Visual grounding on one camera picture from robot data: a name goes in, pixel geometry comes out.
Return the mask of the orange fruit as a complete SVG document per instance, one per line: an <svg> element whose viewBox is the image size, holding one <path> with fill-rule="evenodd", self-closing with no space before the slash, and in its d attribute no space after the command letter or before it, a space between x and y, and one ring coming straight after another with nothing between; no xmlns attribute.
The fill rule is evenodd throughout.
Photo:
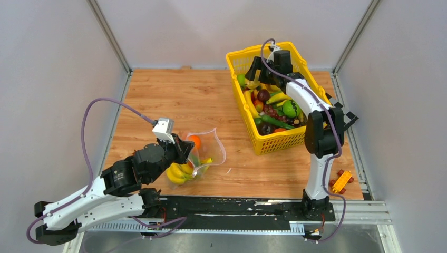
<svg viewBox="0 0 447 253"><path fill-rule="evenodd" d="M191 142L193 142L195 144L195 146L194 146L195 149L200 149L201 148L202 140L201 140L201 138L198 135L195 135L195 134L190 135L190 136L187 137L187 140L191 141Z"/></svg>

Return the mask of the yellow plastic basket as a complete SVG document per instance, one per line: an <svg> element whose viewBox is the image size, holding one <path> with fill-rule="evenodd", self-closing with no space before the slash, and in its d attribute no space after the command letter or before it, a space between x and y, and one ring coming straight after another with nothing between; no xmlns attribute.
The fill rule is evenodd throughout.
<svg viewBox="0 0 447 253"><path fill-rule="evenodd" d="M325 90L317 84L316 80L307 68L307 62L304 58L302 58L294 44L286 41L277 42L276 45L282 49L290 51L293 70L295 72L300 72L315 94L318 95L318 97L320 97L323 101L330 104L329 99L326 97ZM253 58L255 56L260 56L260 52L261 45L255 45L226 54L226 61L231 75L233 93L256 155L304 144L304 134L306 130L306 127L302 126L300 128L294 128L292 130L272 133L269 135L260 135L258 133L250 110L251 103L246 101L244 91L240 87L237 80L237 75L242 73L245 74L249 70Z"/></svg>

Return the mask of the clear zip top bag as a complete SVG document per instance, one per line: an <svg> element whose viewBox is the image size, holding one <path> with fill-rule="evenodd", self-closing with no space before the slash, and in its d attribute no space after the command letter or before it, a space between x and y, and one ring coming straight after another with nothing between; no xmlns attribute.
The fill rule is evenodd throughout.
<svg viewBox="0 0 447 253"><path fill-rule="evenodd" d="M204 159L208 159L208 158L212 158L213 159L213 163L211 163L209 165L209 167L212 166L219 166L222 165L225 161L226 161L226 149L222 143L222 141L219 139L218 135L217 135L217 129L213 128L211 130L205 131L205 132L188 132L188 133L183 133L181 135L183 140L187 141L187 137L190 135L198 135L201 140L202 140L202 145L200 149L193 149L189 155L195 155L199 158L200 161L204 160ZM193 173L193 175L195 175L198 171L199 168L207 166L206 164L201 165L199 167L195 168L195 171Z"/></svg>

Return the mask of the yellow banana bunch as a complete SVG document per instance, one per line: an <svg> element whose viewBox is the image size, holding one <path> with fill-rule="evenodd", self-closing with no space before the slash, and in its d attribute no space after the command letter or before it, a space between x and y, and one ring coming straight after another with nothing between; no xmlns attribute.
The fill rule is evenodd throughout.
<svg viewBox="0 0 447 253"><path fill-rule="evenodd" d="M209 165L213 163L212 158L204 159L198 162L198 165L188 161L186 164L173 163L165 171L168 180L175 185L184 185L190 181L200 180L204 177L204 173L208 170ZM193 175L195 168L206 164L207 166L198 169L197 173Z"/></svg>

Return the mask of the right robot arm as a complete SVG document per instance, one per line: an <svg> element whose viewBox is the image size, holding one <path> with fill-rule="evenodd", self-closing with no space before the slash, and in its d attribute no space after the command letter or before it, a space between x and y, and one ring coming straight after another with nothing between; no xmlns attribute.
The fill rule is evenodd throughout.
<svg viewBox="0 0 447 253"><path fill-rule="evenodd" d="M306 114L305 147L310 153L310 175L298 212L314 220L330 211L329 175L333 161L342 154L344 112L321 99L304 76L293 71L288 50L272 51L270 57L254 57L245 74L248 81L259 81L280 88Z"/></svg>

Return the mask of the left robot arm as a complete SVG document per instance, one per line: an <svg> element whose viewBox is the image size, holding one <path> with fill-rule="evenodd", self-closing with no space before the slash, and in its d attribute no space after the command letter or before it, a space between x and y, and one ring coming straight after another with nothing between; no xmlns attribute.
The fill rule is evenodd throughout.
<svg viewBox="0 0 447 253"><path fill-rule="evenodd" d="M102 171L86 187L56 202L39 201L35 216L36 244L57 246L100 223L123 217L157 217L160 192L143 185L154 183L173 163L185 164L195 143L173 134L173 142L157 140Z"/></svg>

